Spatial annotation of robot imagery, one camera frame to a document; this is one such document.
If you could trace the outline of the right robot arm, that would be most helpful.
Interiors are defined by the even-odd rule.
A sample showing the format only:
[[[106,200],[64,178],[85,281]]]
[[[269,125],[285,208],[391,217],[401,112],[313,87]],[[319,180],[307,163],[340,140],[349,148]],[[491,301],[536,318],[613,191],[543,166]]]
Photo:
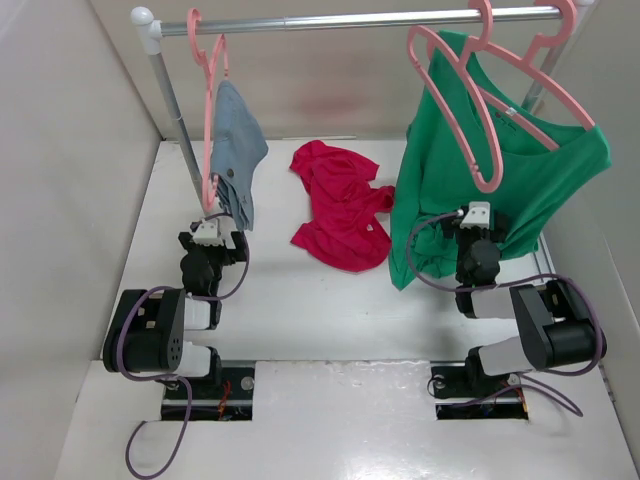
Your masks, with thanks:
[[[512,319],[518,330],[507,340],[469,350],[455,378],[471,394],[493,393],[512,374],[599,361],[607,353],[604,332],[570,280],[554,277],[541,284],[524,280],[498,285],[499,242],[506,238],[507,223],[500,213],[490,217],[489,207],[481,203],[439,222],[444,236],[458,247],[459,312],[472,319]]]

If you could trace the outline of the red t shirt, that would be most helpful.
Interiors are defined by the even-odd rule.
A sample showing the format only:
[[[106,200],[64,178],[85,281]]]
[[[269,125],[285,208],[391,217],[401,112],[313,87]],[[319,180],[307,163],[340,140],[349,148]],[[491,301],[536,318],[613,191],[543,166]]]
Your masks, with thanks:
[[[379,165],[351,150],[313,140],[298,148],[290,165],[310,199],[312,219],[291,243],[322,263],[360,273],[389,255],[391,238],[376,215],[394,206],[395,188],[374,188]]]

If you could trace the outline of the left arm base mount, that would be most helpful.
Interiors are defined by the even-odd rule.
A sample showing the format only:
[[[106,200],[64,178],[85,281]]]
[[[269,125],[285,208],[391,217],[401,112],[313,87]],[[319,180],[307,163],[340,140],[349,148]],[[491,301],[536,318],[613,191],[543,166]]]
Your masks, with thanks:
[[[256,363],[225,361],[215,378],[190,379],[192,388],[191,421],[251,421]],[[181,382],[165,384],[160,407],[163,421],[184,419],[187,391]]]

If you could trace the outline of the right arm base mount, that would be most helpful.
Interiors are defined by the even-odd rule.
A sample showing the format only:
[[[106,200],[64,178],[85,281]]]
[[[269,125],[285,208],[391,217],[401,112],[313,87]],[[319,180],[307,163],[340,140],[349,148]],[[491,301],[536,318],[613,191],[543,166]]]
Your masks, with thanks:
[[[435,364],[427,392],[437,420],[528,420],[519,378],[513,374],[472,380],[461,364]]]

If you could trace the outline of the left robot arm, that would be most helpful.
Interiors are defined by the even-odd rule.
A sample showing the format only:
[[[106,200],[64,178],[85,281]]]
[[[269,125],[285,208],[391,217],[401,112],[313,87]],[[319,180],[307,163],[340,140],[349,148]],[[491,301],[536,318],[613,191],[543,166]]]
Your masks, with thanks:
[[[205,397],[220,390],[219,354],[185,340],[184,334],[217,328],[225,298],[219,293],[223,269],[249,261],[245,233],[233,231],[230,236],[228,246],[216,220],[192,225],[178,235],[185,250],[180,288],[121,293],[103,345],[107,371],[165,383],[187,378],[190,387]]]

